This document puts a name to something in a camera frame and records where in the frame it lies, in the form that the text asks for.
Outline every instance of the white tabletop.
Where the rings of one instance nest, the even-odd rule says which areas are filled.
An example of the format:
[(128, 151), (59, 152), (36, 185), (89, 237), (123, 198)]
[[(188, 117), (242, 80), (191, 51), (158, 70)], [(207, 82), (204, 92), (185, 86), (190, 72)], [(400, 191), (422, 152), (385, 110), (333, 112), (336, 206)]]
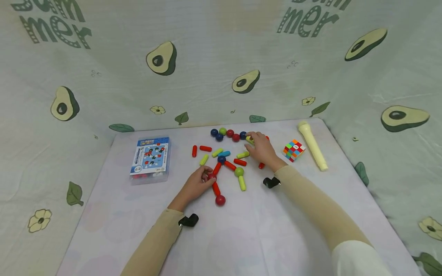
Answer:
[[(269, 136), (282, 157), (284, 146), (293, 139), (305, 145), (297, 131), (300, 120), (224, 125), (235, 133), (261, 131)], [(328, 163), (319, 171), (309, 151), (295, 163), (302, 174), (318, 185), (352, 217), (382, 256), (394, 276), (418, 276), (417, 266), (382, 211), (373, 200), (341, 148), (320, 119), (308, 119), (312, 132)], [(127, 260), (160, 213), (181, 189), (205, 152), (191, 157), (194, 144), (222, 147), (232, 155), (244, 151), (246, 141), (234, 143), (225, 137), (217, 142), (212, 128), (221, 126), (164, 129), (120, 133), (109, 155), (69, 249), (59, 276), (120, 274)], [(131, 186), (129, 171), (140, 137), (168, 135), (171, 138), (170, 174), (167, 182)], [(292, 205), (278, 187), (268, 189), (268, 168), (260, 170), (250, 157), (244, 168), (247, 190), (241, 192), (233, 172), (222, 167), (218, 185), (226, 197), (223, 207), (215, 205), (211, 189), (192, 203), (186, 215), (196, 213), (194, 228), (184, 227), (172, 247), (161, 275), (333, 275), (330, 253), (318, 231)], [(208, 166), (216, 158), (210, 156)]]

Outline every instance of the blue ball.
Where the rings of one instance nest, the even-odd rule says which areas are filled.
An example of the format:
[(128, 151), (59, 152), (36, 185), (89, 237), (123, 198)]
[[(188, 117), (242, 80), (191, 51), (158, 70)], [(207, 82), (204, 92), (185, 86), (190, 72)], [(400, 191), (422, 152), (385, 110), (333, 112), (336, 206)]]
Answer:
[(217, 136), (215, 137), (215, 139), (216, 139), (218, 142), (221, 142), (221, 141), (224, 139), (224, 136), (223, 136), (221, 133), (218, 133)]
[(218, 162), (221, 163), (221, 164), (224, 164), (225, 156), (218, 156)]
[(218, 134), (218, 130), (217, 129), (212, 129), (210, 131), (210, 135), (212, 135), (212, 137), (215, 137)]
[(246, 140), (246, 133), (247, 132), (245, 132), (245, 131), (241, 131), (241, 133), (240, 133), (241, 140)]

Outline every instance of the green ball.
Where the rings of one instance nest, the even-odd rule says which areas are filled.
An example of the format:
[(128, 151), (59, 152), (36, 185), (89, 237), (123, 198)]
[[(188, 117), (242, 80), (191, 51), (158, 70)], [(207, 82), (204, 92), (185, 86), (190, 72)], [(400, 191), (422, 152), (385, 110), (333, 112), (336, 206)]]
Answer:
[(243, 169), (243, 168), (240, 168), (240, 167), (236, 168), (236, 170), (235, 170), (235, 176), (236, 176), (236, 177), (240, 177), (241, 175), (244, 175), (244, 169)]
[(226, 135), (227, 130), (225, 128), (220, 128), (220, 130), (218, 131), (220, 134), (222, 134), (223, 136)]

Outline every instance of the beige sleeve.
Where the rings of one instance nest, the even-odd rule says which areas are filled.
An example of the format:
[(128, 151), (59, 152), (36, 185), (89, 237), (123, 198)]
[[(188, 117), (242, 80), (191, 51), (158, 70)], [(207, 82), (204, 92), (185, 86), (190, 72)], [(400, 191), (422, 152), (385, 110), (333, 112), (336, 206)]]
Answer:
[(330, 251), (340, 243), (351, 240), (371, 246), (351, 217), (295, 168), (284, 166), (276, 171), (275, 176), (280, 180), (280, 188), (287, 197), (299, 206), (321, 231)]
[(178, 237), (182, 212), (166, 209), (130, 257), (121, 276), (157, 276)]

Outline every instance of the plastic box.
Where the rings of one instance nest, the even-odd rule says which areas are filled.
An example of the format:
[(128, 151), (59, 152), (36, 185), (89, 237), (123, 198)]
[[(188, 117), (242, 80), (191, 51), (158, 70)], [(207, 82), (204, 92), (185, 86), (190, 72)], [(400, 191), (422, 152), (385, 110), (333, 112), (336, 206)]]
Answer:
[(168, 136), (138, 139), (130, 169), (132, 185), (167, 181), (169, 176), (170, 139)]

